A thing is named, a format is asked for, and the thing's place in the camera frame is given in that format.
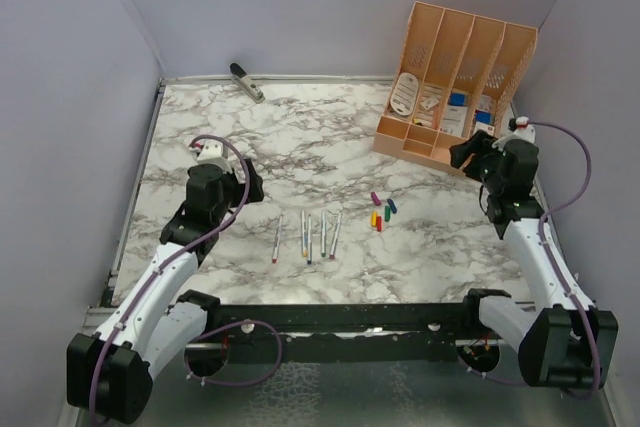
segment marble table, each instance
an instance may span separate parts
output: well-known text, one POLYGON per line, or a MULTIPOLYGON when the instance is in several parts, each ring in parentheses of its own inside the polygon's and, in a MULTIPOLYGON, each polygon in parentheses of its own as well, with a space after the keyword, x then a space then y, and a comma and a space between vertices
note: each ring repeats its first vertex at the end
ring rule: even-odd
POLYGON ((265 200, 242 211, 183 290, 227 304, 446 302, 472 287, 529 300, 517 263, 478 207, 477 183, 371 151, 388 84, 260 86, 267 100, 258 105, 230 83, 167 87, 114 305, 147 267, 162 227, 183 201, 194 165, 187 144, 203 133, 228 138, 254 160, 265 200), (370 226, 372 190, 398 207, 381 233, 370 226), (306 264, 302 209, 316 219, 326 209, 331 222, 342 212, 336 260, 316 250, 306 264), (284 240, 272 264, 280 214, 284 240))

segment white pen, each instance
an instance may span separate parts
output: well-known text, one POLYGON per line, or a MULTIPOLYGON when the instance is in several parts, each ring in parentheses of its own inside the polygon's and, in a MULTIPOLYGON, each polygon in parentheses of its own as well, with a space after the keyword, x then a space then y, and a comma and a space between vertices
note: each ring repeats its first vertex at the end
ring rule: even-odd
POLYGON ((327 256, 327 213, 322 211, 322 225, 320 226, 320 254, 327 256))
POLYGON ((311 239, 311 214, 309 214, 309 221, 307 223, 307 265, 311 265, 311 262, 313 262, 313 241, 311 239))
POLYGON ((271 256, 271 262, 274 264, 278 261, 278 250, 280 250, 280 237, 282 236, 282 217, 283 214, 280 214, 280 218, 278 219, 278 229, 276 230, 276 239, 273 242, 273 255, 271 256))
POLYGON ((336 248, 338 247, 338 236, 340 235, 340 225, 342 224, 342 212, 338 214, 338 223, 336 224, 336 230, 333 232, 333 240, 331 241, 331 252, 329 252, 329 258, 336 258, 336 248))
POLYGON ((300 247, 302 249, 302 256, 306 257, 307 256, 307 246, 306 246, 306 239, 304 236, 304 223, 306 221, 306 216, 304 215, 304 210, 302 212, 300 212, 300 247))

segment blue object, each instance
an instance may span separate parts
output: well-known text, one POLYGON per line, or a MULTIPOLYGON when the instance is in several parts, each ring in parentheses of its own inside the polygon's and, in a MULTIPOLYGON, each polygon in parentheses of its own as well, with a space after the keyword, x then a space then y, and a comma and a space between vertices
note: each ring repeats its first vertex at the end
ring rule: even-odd
POLYGON ((449 105, 455 105, 456 107, 462 107, 466 98, 464 94, 451 94, 449 97, 449 105))
POLYGON ((396 209, 396 204, 393 203, 393 200, 387 199, 387 202, 389 202, 389 207, 391 207, 391 212, 393 212, 394 214, 397 214, 398 209, 396 209))
POLYGON ((476 122, 482 122, 483 124, 491 125, 491 114, 489 112, 476 110, 476 122))

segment white marble surface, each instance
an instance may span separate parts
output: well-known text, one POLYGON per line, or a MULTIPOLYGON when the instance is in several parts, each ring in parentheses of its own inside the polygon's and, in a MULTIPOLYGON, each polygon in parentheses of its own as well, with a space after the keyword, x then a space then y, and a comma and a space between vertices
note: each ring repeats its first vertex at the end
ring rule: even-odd
POLYGON ((231 85, 167 88, 113 303, 147 267, 162 227, 184 199, 187 144, 227 137, 252 158, 265 200, 249 205, 184 286, 225 303, 459 301, 471 287, 529 292, 519 267, 478 207, 478 184, 371 151, 388 94, 382 84, 263 84, 255 105, 231 85), (371 228, 369 193, 398 213, 371 228), (343 213, 335 261, 301 256, 300 210, 343 213), (278 216, 285 225, 271 263, 278 216))

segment wooden organizer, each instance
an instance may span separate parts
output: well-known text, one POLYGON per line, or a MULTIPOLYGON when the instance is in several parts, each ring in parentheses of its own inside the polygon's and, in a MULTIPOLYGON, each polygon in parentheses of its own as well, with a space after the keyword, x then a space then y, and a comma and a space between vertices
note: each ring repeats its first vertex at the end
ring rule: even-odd
POLYGON ((402 72, 420 81, 413 112, 401 117, 389 101, 380 118, 373 150, 409 162, 460 174, 449 165, 449 147, 467 140, 482 95, 491 97, 493 125, 499 130, 536 48, 537 29, 416 2, 409 17, 394 87, 402 72), (431 121, 420 107, 427 89, 442 91, 431 121), (439 127, 452 92, 467 95, 462 137, 439 127))

